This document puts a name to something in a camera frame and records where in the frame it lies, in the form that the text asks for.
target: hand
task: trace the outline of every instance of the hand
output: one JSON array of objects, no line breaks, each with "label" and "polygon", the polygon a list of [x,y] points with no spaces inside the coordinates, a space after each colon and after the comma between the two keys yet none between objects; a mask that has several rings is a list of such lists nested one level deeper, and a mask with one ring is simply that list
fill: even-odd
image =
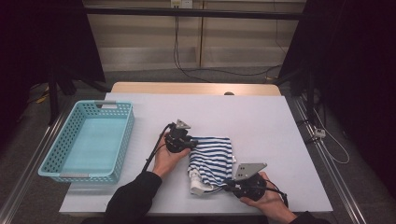
[{"label": "hand", "polygon": [[168,150],[165,144],[164,136],[161,137],[161,141],[158,144],[158,151],[155,154],[155,163],[152,173],[158,175],[162,180],[171,173],[176,167],[177,163],[190,153],[190,149],[186,148],[179,153],[172,153]]},{"label": "hand", "polygon": [[[262,178],[269,180],[265,172],[259,172],[259,174]],[[267,188],[274,189],[275,186],[270,182],[267,182]],[[279,223],[291,223],[295,218],[297,218],[297,216],[294,215],[283,203],[279,194],[270,190],[265,191],[265,194],[257,202],[254,202],[247,197],[241,197],[240,201],[249,206],[260,209],[265,216],[278,221]]]}]

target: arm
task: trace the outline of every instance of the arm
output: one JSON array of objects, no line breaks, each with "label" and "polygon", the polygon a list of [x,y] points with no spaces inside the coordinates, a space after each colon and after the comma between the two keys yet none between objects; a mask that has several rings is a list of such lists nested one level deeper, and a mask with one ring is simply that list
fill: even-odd
[{"label": "arm", "polygon": [[[267,174],[265,172],[260,172],[262,178],[269,180]],[[275,186],[268,182],[268,188],[274,189]],[[299,217],[294,215],[289,208],[283,203],[282,199],[280,198],[279,194],[276,192],[272,192],[270,190],[265,191],[264,196],[262,196],[257,202],[253,200],[242,197],[240,199],[242,203],[245,203],[249,206],[253,206],[258,208],[262,213],[282,224],[301,224],[301,223],[329,223],[323,219],[316,219],[312,217],[312,215],[308,212],[303,213]]]},{"label": "arm", "polygon": [[172,153],[164,143],[162,137],[152,172],[141,173],[133,182],[117,189],[107,205],[105,223],[138,223],[149,211],[163,180],[190,153],[188,148]]}]

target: electrical outlet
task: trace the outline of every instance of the electrical outlet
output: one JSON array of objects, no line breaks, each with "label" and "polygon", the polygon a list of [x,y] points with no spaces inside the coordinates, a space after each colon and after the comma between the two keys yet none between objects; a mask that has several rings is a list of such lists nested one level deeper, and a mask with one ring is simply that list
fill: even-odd
[{"label": "electrical outlet", "polygon": [[181,8],[181,0],[171,0],[171,8]]},{"label": "electrical outlet", "polygon": [[192,8],[192,0],[181,0],[181,8]]}]

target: white table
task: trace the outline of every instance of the white table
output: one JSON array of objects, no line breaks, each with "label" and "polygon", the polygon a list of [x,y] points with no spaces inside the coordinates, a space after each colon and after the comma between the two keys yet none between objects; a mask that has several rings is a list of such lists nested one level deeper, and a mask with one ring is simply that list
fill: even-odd
[{"label": "white table", "polygon": [[[141,172],[163,127],[176,119],[187,122],[193,136],[229,136],[237,159],[234,169],[242,162],[267,162],[265,171],[289,195],[292,211],[332,211],[283,96],[109,93],[106,99],[128,100],[134,105],[135,124],[120,182],[116,186],[72,184],[61,213],[103,213],[115,190]],[[188,163],[185,158],[165,179],[149,215],[259,214],[230,192],[191,195]]]}]

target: blue plastic basket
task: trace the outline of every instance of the blue plastic basket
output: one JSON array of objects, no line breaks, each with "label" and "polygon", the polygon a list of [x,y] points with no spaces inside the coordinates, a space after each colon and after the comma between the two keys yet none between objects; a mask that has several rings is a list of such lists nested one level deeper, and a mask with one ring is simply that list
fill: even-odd
[{"label": "blue plastic basket", "polygon": [[134,124],[130,102],[78,101],[38,174],[58,182],[115,184]]}]

